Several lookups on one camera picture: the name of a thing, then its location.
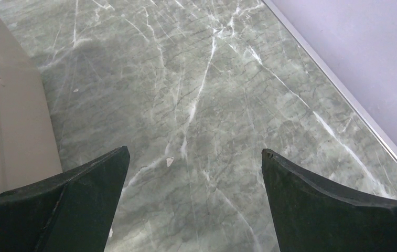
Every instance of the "small white fragment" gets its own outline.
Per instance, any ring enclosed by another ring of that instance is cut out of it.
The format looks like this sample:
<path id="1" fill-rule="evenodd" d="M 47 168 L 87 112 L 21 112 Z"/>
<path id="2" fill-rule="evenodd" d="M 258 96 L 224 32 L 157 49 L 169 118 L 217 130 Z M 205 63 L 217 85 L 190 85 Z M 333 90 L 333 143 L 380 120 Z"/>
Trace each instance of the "small white fragment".
<path id="1" fill-rule="evenodd" d="M 169 167 L 169 166 L 171 166 L 172 165 L 172 163 L 174 162 L 174 157 L 168 157 L 168 158 L 166 158 L 166 163 L 167 163 L 167 167 Z"/>

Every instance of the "floor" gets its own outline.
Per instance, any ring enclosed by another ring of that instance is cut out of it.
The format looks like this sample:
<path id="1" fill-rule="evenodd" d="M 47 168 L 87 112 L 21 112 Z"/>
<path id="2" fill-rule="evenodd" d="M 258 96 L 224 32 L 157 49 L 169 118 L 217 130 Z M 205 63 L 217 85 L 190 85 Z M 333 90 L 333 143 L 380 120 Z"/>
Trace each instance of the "floor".
<path id="1" fill-rule="evenodd" d="M 261 151 L 397 198 L 397 163 L 257 0 L 0 0 L 64 170 L 127 145 L 105 251 L 279 251 Z"/>

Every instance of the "black object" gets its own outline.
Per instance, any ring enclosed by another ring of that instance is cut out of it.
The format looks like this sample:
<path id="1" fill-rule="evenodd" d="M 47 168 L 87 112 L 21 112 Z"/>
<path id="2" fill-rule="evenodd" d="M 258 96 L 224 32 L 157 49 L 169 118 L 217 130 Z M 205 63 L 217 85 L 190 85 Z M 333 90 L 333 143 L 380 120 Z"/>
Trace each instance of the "black object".
<path id="1" fill-rule="evenodd" d="M 0 194 L 0 251 L 104 251 L 129 161 L 121 147 Z"/>
<path id="2" fill-rule="evenodd" d="M 281 252 L 397 251 L 397 201 L 335 183 L 272 150 L 262 158 Z"/>

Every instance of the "marble floor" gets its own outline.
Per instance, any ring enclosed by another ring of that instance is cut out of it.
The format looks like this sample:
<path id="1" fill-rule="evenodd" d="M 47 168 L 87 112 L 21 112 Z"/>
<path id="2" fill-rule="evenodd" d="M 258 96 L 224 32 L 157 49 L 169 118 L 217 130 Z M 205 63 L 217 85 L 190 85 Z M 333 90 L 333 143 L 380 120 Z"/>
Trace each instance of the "marble floor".
<path id="1" fill-rule="evenodd" d="M 106 251 L 279 251 L 261 150 L 397 198 L 397 163 L 258 0 L 0 0 L 65 170 L 127 145 Z"/>

